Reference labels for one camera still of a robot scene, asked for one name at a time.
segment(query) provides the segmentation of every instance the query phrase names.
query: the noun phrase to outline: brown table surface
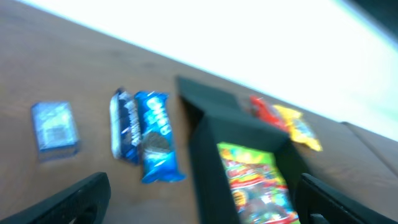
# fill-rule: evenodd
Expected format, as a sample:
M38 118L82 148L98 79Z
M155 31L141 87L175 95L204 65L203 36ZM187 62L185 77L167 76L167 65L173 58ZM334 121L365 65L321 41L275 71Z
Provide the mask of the brown table surface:
M189 129L175 88L176 74L239 96L255 93L21 3L0 1L0 219L104 171L112 189L104 223L198 223L187 152ZM108 108L121 85L131 92L171 94L168 110L186 180L143 185L139 167L113 159ZM30 107L45 100L70 101L82 148L75 157L37 161ZM340 124L309 112L305 118L325 148L319 153L299 148L315 175L398 220L398 178L360 141L350 140L352 133Z

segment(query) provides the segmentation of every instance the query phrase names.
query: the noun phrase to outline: yellow candy bag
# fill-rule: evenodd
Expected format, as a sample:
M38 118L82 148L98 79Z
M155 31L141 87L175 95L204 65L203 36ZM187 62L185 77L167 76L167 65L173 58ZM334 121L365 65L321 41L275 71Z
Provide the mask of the yellow candy bag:
M274 105L274 108L285 120L292 141L305 144L315 151L322 151L319 140L310 126L303 121L301 112L281 105Z

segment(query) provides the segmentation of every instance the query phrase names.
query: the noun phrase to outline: colorful candy bag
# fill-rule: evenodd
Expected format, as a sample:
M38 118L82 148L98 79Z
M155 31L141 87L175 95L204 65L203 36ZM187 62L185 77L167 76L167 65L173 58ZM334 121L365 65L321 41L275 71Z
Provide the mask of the colorful candy bag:
M281 105L274 105L280 115L285 120L285 124L289 129L290 137L293 141L307 145L315 151L322 151L319 140L302 119L302 113Z
M123 88L116 90L109 105L109 113L113 157L138 164L141 132L132 95Z
M300 223L272 153L217 144L242 223Z
M172 128L166 112L167 97L165 93L154 91L140 91L135 95L142 130L142 182L145 184L156 180L175 182L185 178L178 171Z

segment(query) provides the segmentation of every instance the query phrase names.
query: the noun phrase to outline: blue snack package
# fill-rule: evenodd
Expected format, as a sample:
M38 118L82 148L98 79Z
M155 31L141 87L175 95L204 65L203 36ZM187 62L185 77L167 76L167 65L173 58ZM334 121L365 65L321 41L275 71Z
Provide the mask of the blue snack package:
M144 177L142 183L156 180L176 182L185 176L178 171L172 128L166 112L168 94L139 91L135 95L142 130Z
M135 165L139 163L141 132L134 98L123 88L112 97L111 116L112 153L116 159L124 159Z

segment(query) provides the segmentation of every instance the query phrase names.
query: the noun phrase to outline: yellow package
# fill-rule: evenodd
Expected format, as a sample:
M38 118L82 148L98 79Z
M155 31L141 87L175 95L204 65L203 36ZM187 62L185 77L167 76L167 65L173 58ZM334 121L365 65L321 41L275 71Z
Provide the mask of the yellow package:
M292 141L305 144L315 151L322 151L321 144L310 126L302 120L301 112L281 105L274 105L274 108L283 117Z

